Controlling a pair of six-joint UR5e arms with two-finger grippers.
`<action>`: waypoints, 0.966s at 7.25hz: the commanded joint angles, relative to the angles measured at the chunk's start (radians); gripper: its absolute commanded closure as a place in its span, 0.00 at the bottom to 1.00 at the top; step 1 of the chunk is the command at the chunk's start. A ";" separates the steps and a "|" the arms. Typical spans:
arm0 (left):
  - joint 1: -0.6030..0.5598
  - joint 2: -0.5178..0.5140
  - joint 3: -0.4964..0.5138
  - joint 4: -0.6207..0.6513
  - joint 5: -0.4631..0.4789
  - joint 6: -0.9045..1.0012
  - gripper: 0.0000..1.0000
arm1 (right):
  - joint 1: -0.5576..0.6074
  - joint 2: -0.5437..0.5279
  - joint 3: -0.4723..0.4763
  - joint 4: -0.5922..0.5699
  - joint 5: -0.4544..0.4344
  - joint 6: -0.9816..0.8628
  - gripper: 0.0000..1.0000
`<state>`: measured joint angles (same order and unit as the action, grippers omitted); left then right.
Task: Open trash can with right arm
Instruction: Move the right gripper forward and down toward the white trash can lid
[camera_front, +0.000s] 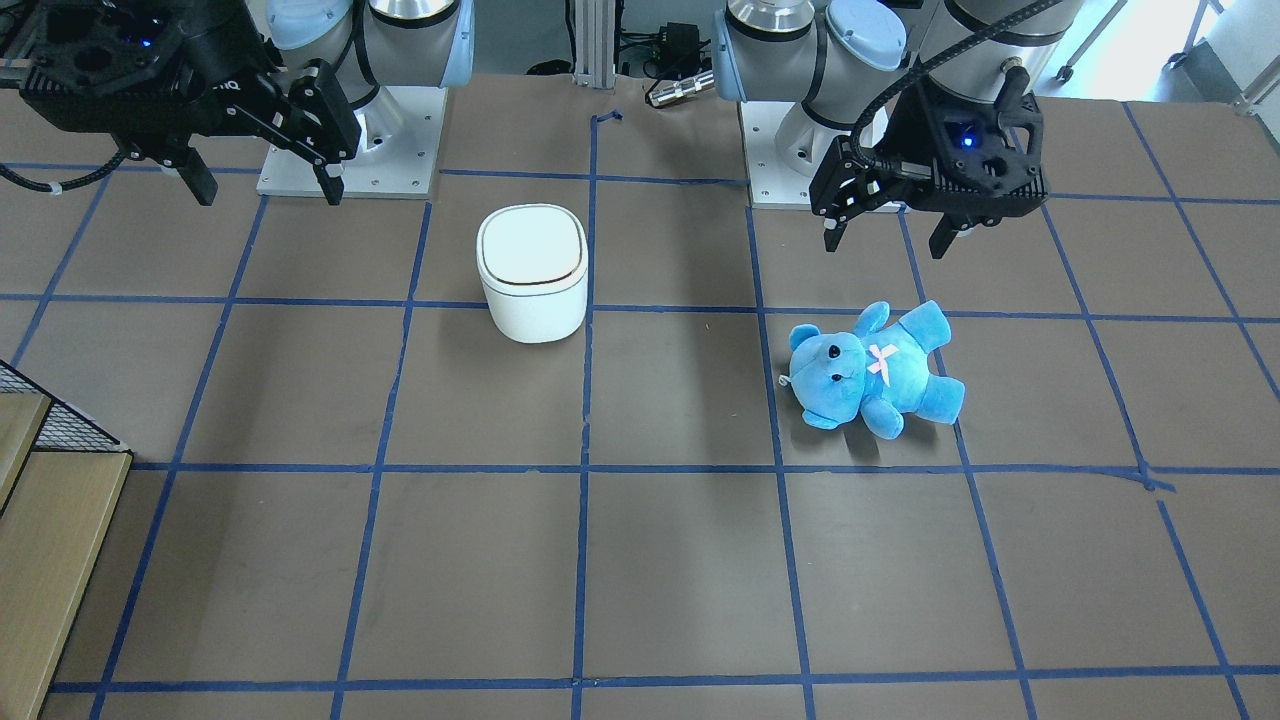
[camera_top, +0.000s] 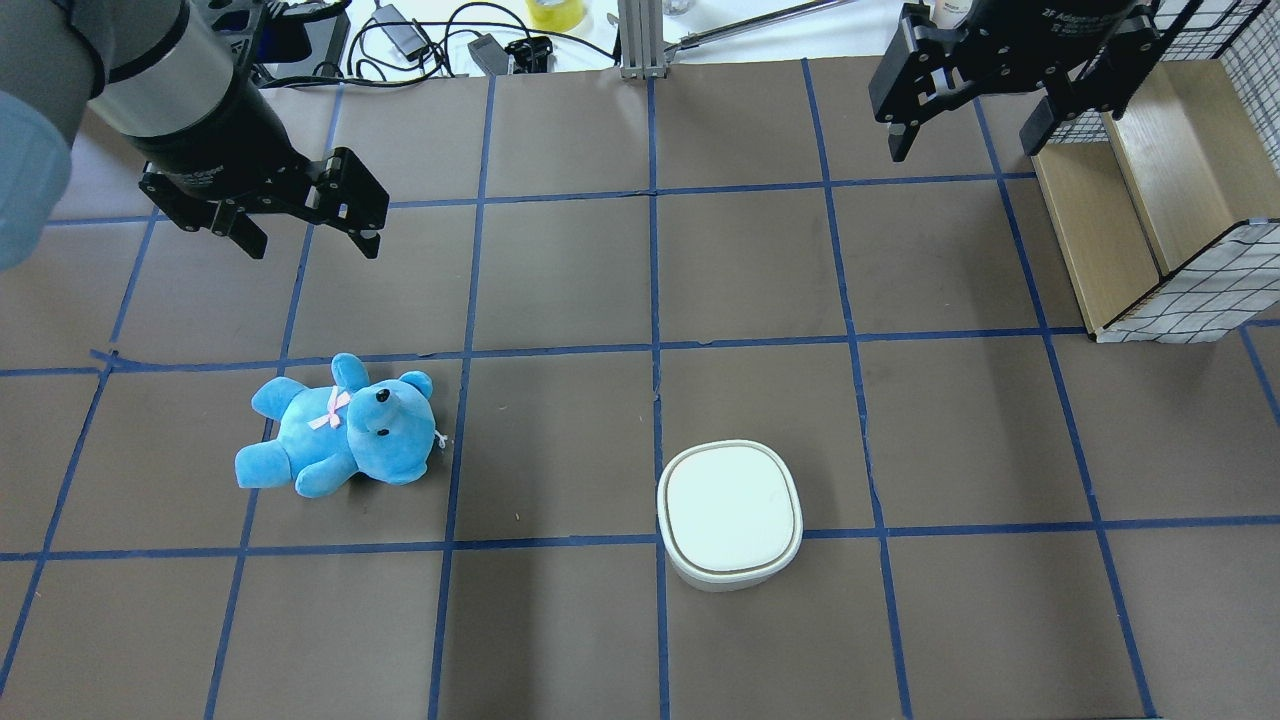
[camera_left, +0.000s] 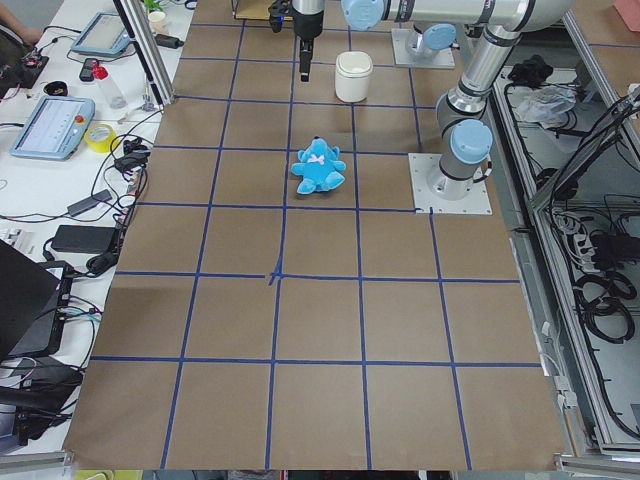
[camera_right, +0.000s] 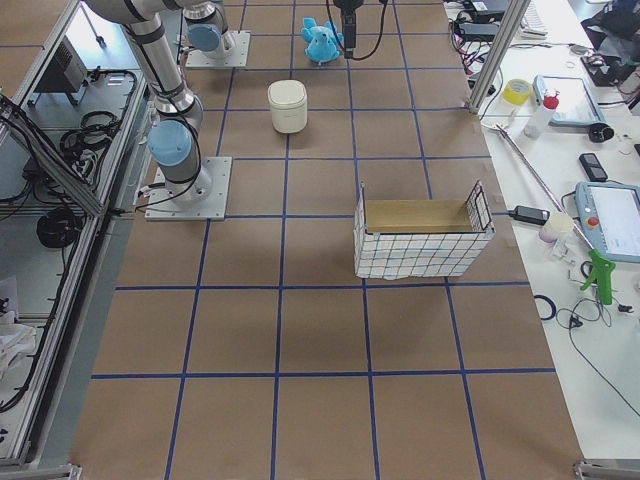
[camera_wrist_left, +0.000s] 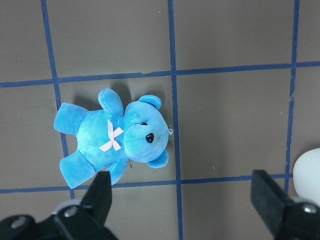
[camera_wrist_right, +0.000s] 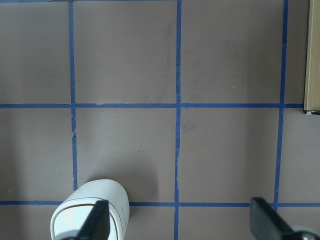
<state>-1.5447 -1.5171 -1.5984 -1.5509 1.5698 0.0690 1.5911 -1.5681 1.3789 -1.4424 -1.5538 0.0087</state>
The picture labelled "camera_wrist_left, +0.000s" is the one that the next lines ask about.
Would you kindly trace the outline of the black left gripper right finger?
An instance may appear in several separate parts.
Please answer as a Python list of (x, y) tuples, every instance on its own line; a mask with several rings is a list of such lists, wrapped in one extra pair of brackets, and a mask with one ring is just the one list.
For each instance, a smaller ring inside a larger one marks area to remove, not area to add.
[(265, 170), (252, 172), (250, 200), (275, 240), (318, 240), (320, 207), (290, 197)]

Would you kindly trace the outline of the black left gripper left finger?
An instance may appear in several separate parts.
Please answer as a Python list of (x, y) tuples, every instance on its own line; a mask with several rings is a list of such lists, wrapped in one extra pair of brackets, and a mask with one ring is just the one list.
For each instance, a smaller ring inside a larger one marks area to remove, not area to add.
[(2, 240), (115, 240), (105, 223), (112, 204), (109, 172), (100, 171), (80, 201), (67, 201), (45, 220), (19, 214), (0, 222)]

